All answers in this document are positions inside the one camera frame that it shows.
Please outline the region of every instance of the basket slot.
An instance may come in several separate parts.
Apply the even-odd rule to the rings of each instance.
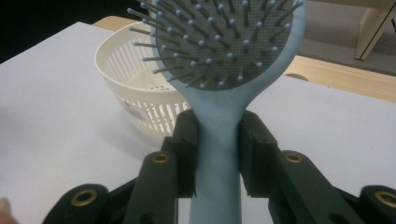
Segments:
[[[134,99],[130,98],[129,101],[131,102],[132,105],[138,106],[138,103]]]
[[[128,41],[129,51],[132,52],[134,55],[134,57],[133,57],[134,60],[131,61],[131,63],[138,66],[138,68],[139,68],[138,71],[145,70],[148,67],[156,67],[157,64],[155,62],[143,62],[142,61],[143,57],[152,57],[152,49],[136,47],[136,46],[134,46],[135,41],[137,41],[139,43],[145,43],[145,44],[151,43],[149,39],[140,39],[140,38],[134,39],[133,41]]]
[[[161,113],[160,107],[157,105],[154,106],[153,108],[156,114],[156,118],[154,120],[157,122],[158,125],[157,127],[160,129],[160,131],[166,132],[166,125],[164,123],[163,114]]]
[[[141,48],[137,48],[134,46],[134,42],[136,41],[136,39],[132,40],[132,41],[128,41],[128,51],[129,53],[132,54],[131,56],[131,61],[129,61],[129,63],[131,63],[134,67],[134,74],[138,74],[140,73],[140,71],[144,70],[145,68],[145,64],[142,61],[142,53]]]
[[[134,74],[136,74],[136,73],[134,72],[134,69],[131,66],[130,59],[128,58],[127,54],[125,53],[126,51],[128,51],[128,49],[125,48],[125,45],[122,45],[122,46],[120,46],[118,54],[120,56],[120,62],[122,64],[122,67],[124,68],[124,71],[125,71],[124,75],[128,77],[128,82],[129,82],[129,81],[131,81]]]
[[[128,41],[126,43],[124,43],[124,47],[125,47],[125,54],[127,55],[126,57],[127,59],[127,64],[128,66],[131,67],[131,75],[132,74],[138,74],[139,73],[139,68],[137,66],[134,66],[134,63],[132,63],[134,61],[134,57],[133,57],[133,46],[131,45],[131,41]]]
[[[111,78],[114,78],[116,81],[121,82],[121,77],[117,73],[115,65],[111,62],[110,59],[106,61],[106,73],[107,75],[111,75]]]
[[[148,112],[148,116],[150,117],[149,125],[153,126],[151,128],[155,129],[155,121],[154,121],[155,120],[155,113],[154,113],[154,110],[151,108],[150,104],[144,104],[144,107],[146,108],[146,111]]]
[[[131,80],[131,76],[129,75],[131,73],[128,71],[128,69],[127,69],[127,67],[125,65],[125,62],[123,60],[124,58],[120,55],[120,52],[121,52],[121,49],[117,49],[114,52],[116,57],[118,58],[117,59],[117,65],[119,66],[120,71],[121,71],[122,75],[124,76],[124,78],[126,80],[126,83],[128,83],[129,80]]]
[[[165,108],[166,108],[166,113],[165,113],[165,116],[166,116],[166,119],[168,120],[168,129],[169,129],[169,133],[171,134],[171,133],[173,133],[173,131],[174,131],[174,125],[175,125],[175,123],[174,123],[174,120],[175,120],[175,116],[174,116],[174,114],[173,114],[173,111],[171,111],[171,105],[166,105],[165,106]]]
[[[160,119],[163,125],[163,131],[166,132],[166,134],[171,134],[173,132],[173,124],[172,124],[172,119],[169,116],[167,105],[158,105],[157,111],[158,110],[159,113],[161,114]]]
[[[189,103],[184,102],[184,103],[183,103],[183,108],[184,108],[184,110],[189,110],[189,109],[191,109],[191,106],[190,106]]]
[[[183,104],[182,103],[177,103],[177,113],[181,113],[183,112],[184,108],[183,108]]]
[[[112,65],[113,70],[115,72],[113,75],[117,76],[119,82],[126,83],[127,81],[126,77],[123,75],[123,73],[120,70],[120,65],[116,59],[116,55],[112,53],[111,57],[108,58],[108,60],[110,61],[110,64]]]
[[[172,112],[173,120],[176,120],[177,118],[176,105],[169,105],[169,107],[170,107],[170,111]]]
[[[157,113],[155,111],[155,105],[149,104],[148,111],[149,111],[149,114],[151,116],[152,129],[161,132],[162,129],[161,129],[160,123],[157,120],[158,115],[157,115]]]

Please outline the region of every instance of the brass insert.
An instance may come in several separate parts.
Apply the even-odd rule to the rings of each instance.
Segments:
[[[155,155],[152,160],[156,163],[164,163],[169,161],[169,157],[166,154]]]
[[[386,191],[377,191],[375,193],[375,197],[381,202],[386,204],[387,206],[396,208],[396,195],[386,192]]]
[[[294,154],[294,153],[288,153],[288,154],[286,154],[286,155],[285,155],[285,159],[286,159],[287,161],[294,162],[294,163],[300,163],[300,162],[303,161],[303,158],[302,158],[301,156],[299,156],[299,155],[297,155],[297,154]]]
[[[97,196],[98,193],[95,189],[84,189],[73,196],[71,204],[75,207],[81,207],[95,201]]]

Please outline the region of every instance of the wooden chair leg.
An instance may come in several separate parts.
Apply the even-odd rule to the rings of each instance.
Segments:
[[[369,8],[361,19],[355,58],[365,60],[369,56],[385,26],[396,15],[396,0],[389,0],[383,8]]]

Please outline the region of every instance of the screw hole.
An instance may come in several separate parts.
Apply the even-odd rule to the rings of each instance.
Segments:
[[[291,162],[295,162],[295,163],[299,163],[303,161],[303,158],[297,154],[294,153],[288,153],[285,155],[285,158],[287,161],[291,161]]]
[[[334,224],[349,224],[346,218],[335,213],[331,213],[329,219]]]
[[[84,189],[73,196],[71,204],[75,207],[81,207],[95,201],[97,196],[95,189]]]
[[[387,206],[396,208],[396,195],[386,192],[386,191],[378,191],[375,193],[375,197],[381,202],[386,204]]]
[[[168,161],[169,157],[165,154],[159,154],[159,155],[154,156],[154,158],[152,160],[157,163],[163,163],[163,162]]]

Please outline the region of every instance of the floor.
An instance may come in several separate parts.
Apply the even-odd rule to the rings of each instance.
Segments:
[[[54,35],[76,21],[94,23],[105,16],[129,17],[135,0],[2,1],[0,63]],[[396,76],[396,32],[387,25],[366,61],[354,58],[365,8],[307,1],[308,20],[300,55]]]

